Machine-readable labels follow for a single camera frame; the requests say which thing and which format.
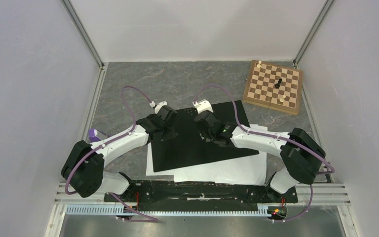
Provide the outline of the black blue file folder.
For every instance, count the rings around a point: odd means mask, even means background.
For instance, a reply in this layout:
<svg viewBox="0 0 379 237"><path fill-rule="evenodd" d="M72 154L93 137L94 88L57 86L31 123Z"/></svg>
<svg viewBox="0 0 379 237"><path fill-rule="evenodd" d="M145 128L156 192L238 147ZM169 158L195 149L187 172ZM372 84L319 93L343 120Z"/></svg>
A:
<svg viewBox="0 0 379 237"><path fill-rule="evenodd" d="M202 140L194 121L197 110L185 108L178 109L177 112L178 123L174 127L177 136L170 140L150 143L154 172L259 154L257 150L220 147L213 142Z"/></svg>

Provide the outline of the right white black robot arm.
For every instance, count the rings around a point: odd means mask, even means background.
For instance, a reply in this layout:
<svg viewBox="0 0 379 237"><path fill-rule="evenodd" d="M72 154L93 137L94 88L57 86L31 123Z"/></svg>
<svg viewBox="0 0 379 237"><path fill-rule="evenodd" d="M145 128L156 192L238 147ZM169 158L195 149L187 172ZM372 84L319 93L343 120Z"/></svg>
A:
<svg viewBox="0 0 379 237"><path fill-rule="evenodd" d="M282 159L284 168L277 171L265 188L271 201L279 201L297 184L312 185L324 160L323 150L303 130L291 132L259 131L231 122L222 123L213 112L203 111L194 119L202 139L221 147L251 149Z"/></svg>

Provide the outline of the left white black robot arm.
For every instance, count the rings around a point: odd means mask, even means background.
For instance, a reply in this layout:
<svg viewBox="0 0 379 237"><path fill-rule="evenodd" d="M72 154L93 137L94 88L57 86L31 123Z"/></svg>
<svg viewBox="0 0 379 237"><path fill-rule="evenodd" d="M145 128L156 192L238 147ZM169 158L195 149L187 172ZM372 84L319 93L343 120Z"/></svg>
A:
<svg viewBox="0 0 379 237"><path fill-rule="evenodd" d="M76 142L61 169L66 180L65 193L82 198L95 192L114 193L122 201L132 200L135 188L130 181L120 173L105 172L105 167L135 148L176 137L174 127L178 119L178 112L162 102L155 106L154 113L135 121L123 132L98 142Z"/></svg>

